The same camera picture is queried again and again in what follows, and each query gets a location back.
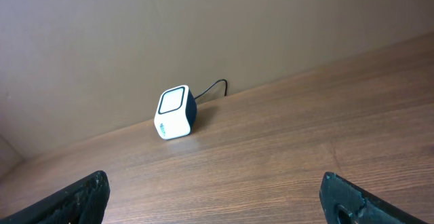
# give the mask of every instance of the wooden surface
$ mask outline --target wooden surface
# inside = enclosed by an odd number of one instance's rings
[[[434,35],[199,106],[192,135],[152,121],[22,164],[4,217],[104,170],[105,223],[325,223],[325,171],[434,222]]]

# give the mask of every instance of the plain background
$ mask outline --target plain background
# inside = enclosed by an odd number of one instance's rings
[[[2,164],[431,31],[434,0],[0,0]]]

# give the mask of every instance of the black object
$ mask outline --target black object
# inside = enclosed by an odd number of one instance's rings
[[[203,91],[201,94],[197,95],[195,97],[195,100],[198,99],[200,96],[204,95],[206,92],[208,92],[214,85],[216,85],[217,83],[224,81],[224,96],[226,96],[228,94],[228,81],[226,79],[219,79],[218,81],[214,82],[214,84],[212,84],[208,89],[206,89],[205,91]]]
[[[333,172],[326,172],[319,190],[329,224],[425,223]]]
[[[0,220],[0,224],[101,223],[109,196],[109,180],[100,170]]]

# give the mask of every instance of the device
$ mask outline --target device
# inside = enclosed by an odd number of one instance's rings
[[[160,96],[154,124],[158,135],[169,140],[190,134],[196,120],[197,105],[188,86],[178,86]]]

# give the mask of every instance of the black cable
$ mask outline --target black cable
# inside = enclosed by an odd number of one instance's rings
[[[197,96],[195,97],[195,100],[196,100],[197,98],[199,98],[200,96],[204,95],[206,92],[208,92],[209,89],[211,89],[214,85],[216,85],[217,83],[219,83],[219,82],[221,82],[221,81],[224,81],[225,84],[226,84],[226,86],[225,86],[225,88],[224,88],[224,96],[226,96],[227,93],[228,93],[228,81],[227,81],[226,79],[219,79],[218,81],[214,82],[214,84],[212,84],[212,85],[211,85],[208,89],[206,89],[204,92],[202,92],[201,94],[197,95]]]

